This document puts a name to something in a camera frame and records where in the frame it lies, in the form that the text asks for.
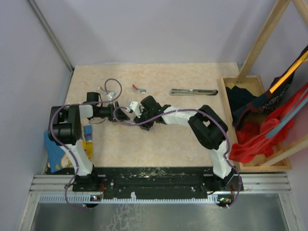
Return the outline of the pink white mini stapler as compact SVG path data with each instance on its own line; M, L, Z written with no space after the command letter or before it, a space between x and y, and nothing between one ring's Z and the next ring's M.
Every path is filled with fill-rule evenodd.
M132 85L132 87L134 88L134 90L138 93L141 93L141 94L147 94L148 91L146 89L141 89L141 88L138 88L137 86L135 85Z

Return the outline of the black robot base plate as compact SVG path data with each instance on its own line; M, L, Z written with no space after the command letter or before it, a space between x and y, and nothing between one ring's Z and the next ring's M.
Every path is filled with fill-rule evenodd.
M129 199L131 193L141 200L206 199L242 190L234 170L221 179L212 167L96 167L73 183L74 192L99 192L104 199Z

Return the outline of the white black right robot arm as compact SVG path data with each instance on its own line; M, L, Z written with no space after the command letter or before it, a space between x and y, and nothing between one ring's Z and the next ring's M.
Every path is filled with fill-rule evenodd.
M228 127L210 106L203 105L199 109L181 109L169 104L161 106L153 96L148 96L140 103L131 102L129 108L136 115L134 123L146 131L155 122L191 128L199 143L210 151L216 187L224 191L232 185L234 171L229 161Z

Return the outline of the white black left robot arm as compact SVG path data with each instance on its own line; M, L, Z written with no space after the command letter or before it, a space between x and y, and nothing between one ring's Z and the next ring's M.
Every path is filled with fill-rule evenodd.
M90 191L99 188L100 179L92 175L93 164L88 159L82 146L81 119L107 118L115 122L113 112L120 121L129 121L129 117L121 110L116 109L118 102L100 104L101 95L97 92L88 92L84 105L72 105L65 108L53 106L50 112L48 136L68 155L78 176L85 176L83 185Z

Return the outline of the black grey large stapler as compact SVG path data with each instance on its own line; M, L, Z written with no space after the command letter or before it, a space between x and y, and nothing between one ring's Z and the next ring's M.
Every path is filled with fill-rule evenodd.
M200 89L171 89L169 95L171 96L193 96L193 95L208 95L215 96L218 90L200 90Z

